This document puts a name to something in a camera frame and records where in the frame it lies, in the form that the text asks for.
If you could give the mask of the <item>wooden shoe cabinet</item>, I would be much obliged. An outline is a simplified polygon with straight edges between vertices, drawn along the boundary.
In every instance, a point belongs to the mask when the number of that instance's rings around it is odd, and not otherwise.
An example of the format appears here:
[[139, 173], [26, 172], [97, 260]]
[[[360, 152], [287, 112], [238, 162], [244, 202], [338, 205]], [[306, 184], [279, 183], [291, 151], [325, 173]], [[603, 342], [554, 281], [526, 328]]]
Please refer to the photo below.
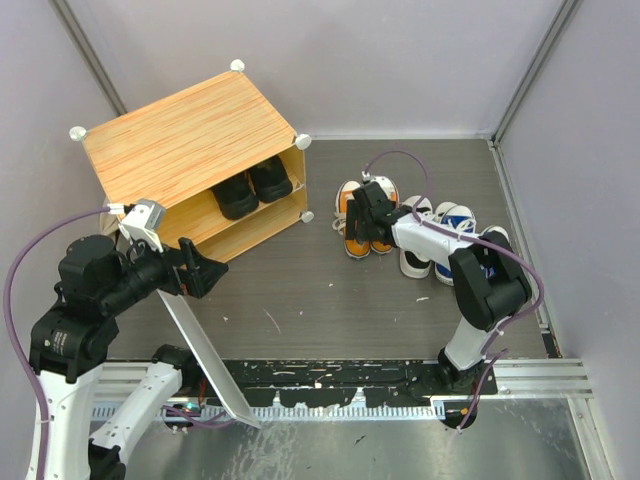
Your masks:
[[[310, 222], [305, 150], [297, 132], [244, 73], [229, 71], [92, 129], [69, 136], [86, 155], [111, 203], [155, 201], [166, 213], [156, 229], [175, 247], [182, 237], [228, 262], [297, 222]], [[226, 218], [213, 187], [277, 156], [291, 193], [237, 220]]]

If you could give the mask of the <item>white cabinet door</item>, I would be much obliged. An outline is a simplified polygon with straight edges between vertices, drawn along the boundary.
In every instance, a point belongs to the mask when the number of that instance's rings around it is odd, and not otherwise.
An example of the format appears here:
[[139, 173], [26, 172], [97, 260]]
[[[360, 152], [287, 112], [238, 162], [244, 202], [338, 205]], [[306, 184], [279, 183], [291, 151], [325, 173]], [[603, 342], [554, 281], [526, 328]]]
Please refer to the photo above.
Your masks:
[[259, 420], [186, 300], [161, 290], [158, 294], [226, 412], [236, 421], [260, 428]]

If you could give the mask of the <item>blue sneaker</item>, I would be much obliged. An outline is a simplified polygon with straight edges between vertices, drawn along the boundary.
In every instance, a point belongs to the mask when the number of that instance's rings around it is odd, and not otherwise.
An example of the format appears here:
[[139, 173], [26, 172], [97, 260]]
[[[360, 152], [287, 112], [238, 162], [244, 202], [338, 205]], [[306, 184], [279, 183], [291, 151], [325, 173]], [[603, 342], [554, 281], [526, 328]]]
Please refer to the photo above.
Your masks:
[[507, 243], [510, 243], [509, 234], [503, 227], [499, 225], [490, 225], [482, 230], [481, 236], [485, 237], [486, 235], [491, 233], [497, 233], [501, 235]]
[[[435, 209], [434, 220], [444, 226], [449, 226], [461, 233], [476, 232], [476, 218], [473, 211], [464, 205], [453, 202], [442, 202]], [[453, 285], [452, 273], [442, 264], [435, 265], [436, 278], [447, 286]]]

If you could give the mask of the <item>right blue sneaker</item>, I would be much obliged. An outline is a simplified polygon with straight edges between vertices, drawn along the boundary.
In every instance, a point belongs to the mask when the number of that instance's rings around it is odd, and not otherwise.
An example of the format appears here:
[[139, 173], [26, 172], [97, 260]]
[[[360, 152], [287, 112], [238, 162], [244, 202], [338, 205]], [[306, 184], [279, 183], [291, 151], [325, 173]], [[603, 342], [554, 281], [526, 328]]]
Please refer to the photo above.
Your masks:
[[497, 233], [501, 235], [507, 243], [510, 243], [509, 234], [503, 227], [499, 225], [490, 225], [482, 230], [481, 236], [485, 237], [486, 235], [491, 233]]

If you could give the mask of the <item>orange sneaker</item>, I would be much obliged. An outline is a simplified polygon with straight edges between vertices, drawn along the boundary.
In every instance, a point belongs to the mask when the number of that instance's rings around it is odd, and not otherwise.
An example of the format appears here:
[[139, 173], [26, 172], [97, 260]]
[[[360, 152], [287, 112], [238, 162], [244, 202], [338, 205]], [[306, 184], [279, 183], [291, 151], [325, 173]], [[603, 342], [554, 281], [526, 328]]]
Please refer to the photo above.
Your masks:
[[[394, 181], [386, 176], [374, 176], [372, 180], [381, 186], [387, 198], [394, 204], [395, 207], [397, 207], [399, 204], [399, 193]], [[389, 254], [393, 249], [391, 245], [384, 244], [380, 241], [371, 242], [370, 247], [371, 250], [378, 255]]]
[[361, 243], [356, 239], [347, 238], [347, 217], [349, 202], [354, 199], [353, 191], [360, 187], [355, 180], [345, 181], [338, 189], [334, 202], [334, 220], [332, 228], [343, 237], [345, 252], [348, 257], [360, 260], [370, 253], [370, 244]]

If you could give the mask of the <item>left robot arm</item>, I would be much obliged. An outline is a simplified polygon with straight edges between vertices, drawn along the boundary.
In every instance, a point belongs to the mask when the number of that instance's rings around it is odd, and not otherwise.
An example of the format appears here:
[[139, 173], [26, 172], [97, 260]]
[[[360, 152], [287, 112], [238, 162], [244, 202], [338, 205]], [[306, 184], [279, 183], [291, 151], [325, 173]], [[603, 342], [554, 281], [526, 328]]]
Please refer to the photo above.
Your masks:
[[182, 299], [206, 296], [227, 272], [188, 239], [157, 252], [143, 240], [135, 258], [111, 238], [73, 242], [58, 266], [57, 300], [31, 331], [29, 365], [40, 387], [30, 462], [31, 479], [122, 479], [142, 433], [173, 395], [188, 396], [212, 366], [201, 347], [163, 345], [143, 380], [116, 416], [91, 434], [95, 390], [108, 349], [119, 333], [117, 317], [153, 292]]

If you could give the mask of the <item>left blue sneaker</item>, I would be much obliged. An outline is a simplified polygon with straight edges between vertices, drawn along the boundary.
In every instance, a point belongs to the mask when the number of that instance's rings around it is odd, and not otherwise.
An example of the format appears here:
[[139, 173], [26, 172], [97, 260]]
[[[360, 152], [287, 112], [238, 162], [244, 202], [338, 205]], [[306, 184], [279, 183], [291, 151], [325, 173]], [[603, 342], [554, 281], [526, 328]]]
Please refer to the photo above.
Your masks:
[[[444, 226], [449, 226], [461, 233], [476, 232], [476, 218], [473, 211], [464, 205], [453, 202], [442, 202], [435, 209], [434, 220]], [[436, 278], [447, 286], [453, 285], [452, 273], [442, 264], [435, 265]]]

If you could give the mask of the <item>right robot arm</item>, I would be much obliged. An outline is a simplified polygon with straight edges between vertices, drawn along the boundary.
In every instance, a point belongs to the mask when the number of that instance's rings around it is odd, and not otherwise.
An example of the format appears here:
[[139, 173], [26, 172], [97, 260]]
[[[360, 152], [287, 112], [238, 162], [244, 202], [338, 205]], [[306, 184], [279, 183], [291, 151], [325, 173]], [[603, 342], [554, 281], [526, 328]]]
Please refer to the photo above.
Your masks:
[[347, 239], [390, 245], [450, 272], [461, 320], [438, 354], [437, 375], [452, 394], [473, 383], [499, 323], [532, 296], [508, 239], [496, 231], [478, 235], [471, 227], [469, 220], [447, 224], [417, 205], [398, 205], [374, 180], [356, 188], [347, 201]]

